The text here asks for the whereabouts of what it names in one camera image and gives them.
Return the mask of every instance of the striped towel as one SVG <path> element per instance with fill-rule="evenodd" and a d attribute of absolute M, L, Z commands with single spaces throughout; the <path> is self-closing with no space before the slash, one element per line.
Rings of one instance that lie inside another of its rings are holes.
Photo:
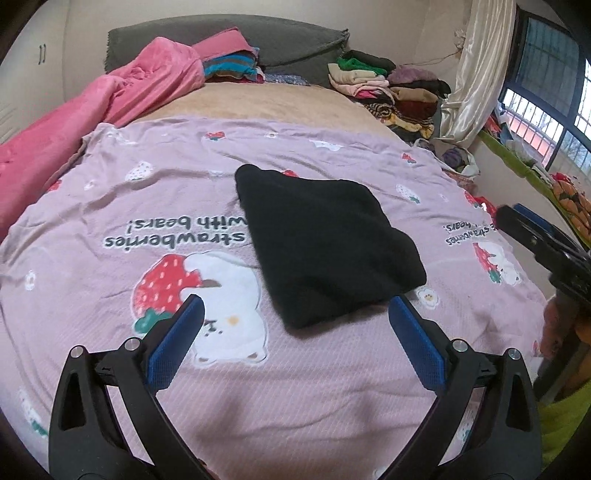
<path fill-rule="evenodd" d="M 216 59 L 203 62 L 205 79 L 212 77 L 246 78 L 256 82 L 256 57 L 246 50 L 237 51 Z"/>

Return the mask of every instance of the pink blanket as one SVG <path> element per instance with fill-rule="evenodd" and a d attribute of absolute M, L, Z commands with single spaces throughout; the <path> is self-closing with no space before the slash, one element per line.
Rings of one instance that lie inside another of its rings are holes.
<path fill-rule="evenodd" d="M 203 83 L 197 50 L 158 37 L 134 61 L 97 78 L 78 97 L 0 145 L 0 241 L 99 122 L 122 127 Z"/>

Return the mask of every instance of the red strawberry cartoon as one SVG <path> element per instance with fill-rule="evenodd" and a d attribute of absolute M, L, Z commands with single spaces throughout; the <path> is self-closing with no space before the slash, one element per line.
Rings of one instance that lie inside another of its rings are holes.
<path fill-rule="evenodd" d="M 132 298 L 132 310 L 138 319 L 134 324 L 136 332 L 148 333 L 157 321 L 170 318 L 183 303 L 183 288 L 202 285 L 197 270 L 185 271 L 184 259 L 176 254 L 163 256 L 137 284 Z"/>
<path fill-rule="evenodd" d="M 407 161 L 407 163 L 410 163 L 410 164 L 414 164 L 414 163 L 416 163 L 416 162 L 417 162 L 417 161 L 416 161 L 414 158 L 412 158 L 410 155 L 408 155 L 408 154 L 406 154 L 406 153 L 403 153 L 403 154 L 402 154 L 402 159 L 403 159 L 403 160 L 406 160 L 406 161 Z"/>
<path fill-rule="evenodd" d="M 468 193 L 466 190 L 464 190 L 464 196 L 466 197 L 466 200 L 468 200 L 470 205 L 472 205 L 474 208 L 480 208 L 480 203 L 478 203 L 476 199 L 472 195 L 470 195 L 470 193 Z"/>
<path fill-rule="evenodd" d="M 205 135 L 205 138 L 208 140 L 218 141 L 222 138 L 226 138 L 226 134 L 224 132 L 209 132 Z"/>
<path fill-rule="evenodd" d="M 478 261 L 486 270 L 491 280 L 494 283 L 501 283 L 501 274 L 499 273 L 498 267 L 496 265 L 493 265 L 489 261 L 490 257 L 492 257 L 493 255 L 491 255 L 486 250 L 482 249 L 480 245 L 478 245 L 477 243 L 473 243 L 472 246 L 474 247 L 474 251 L 476 252 L 476 257 L 478 258 Z"/>
<path fill-rule="evenodd" d="M 55 190 L 57 190 L 61 185 L 61 179 L 60 180 L 56 180 L 54 183 L 51 184 L 51 186 L 47 189 L 48 192 L 53 192 Z"/>

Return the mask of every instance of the black folded cloth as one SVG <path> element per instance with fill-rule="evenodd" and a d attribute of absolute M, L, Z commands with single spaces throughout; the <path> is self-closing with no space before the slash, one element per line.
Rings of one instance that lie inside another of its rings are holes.
<path fill-rule="evenodd" d="M 451 87 L 443 80 L 415 80 L 410 83 L 395 83 L 390 84 L 391 87 L 404 87 L 404 88 L 423 88 L 431 93 L 434 93 L 439 98 L 447 98 L 452 92 Z"/>
<path fill-rule="evenodd" d="M 377 67 L 379 69 L 387 70 L 388 73 L 386 74 L 386 77 L 388 75 L 390 75 L 396 69 L 396 64 L 392 60 L 388 60 L 383 57 L 374 57 L 373 55 L 370 55 L 369 53 L 363 53 L 362 51 L 359 51 L 359 50 L 346 51 L 345 53 L 343 53 L 341 55 L 341 57 L 344 58 L 345 60 L 348 60 L 351 57 L 353 57 L 354 59 L 362 61 L 363 63 L 366 63 L 367 65 L 371 65 L 372 67 Z"/>
<path fill-rule="evenodd" d="M 417 247 L 369 189 L 244 165 L 236 189 L 274 307 L 302 328 L 424 285 Z"/>

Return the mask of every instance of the window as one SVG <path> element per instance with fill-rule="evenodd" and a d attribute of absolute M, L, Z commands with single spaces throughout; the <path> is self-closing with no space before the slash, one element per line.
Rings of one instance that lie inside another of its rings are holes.
<path fill-rule="evenodd" d="M 501 102 L 547 170 L 591 179 L 591 66 L 568 31 L 518 10 Z"/>

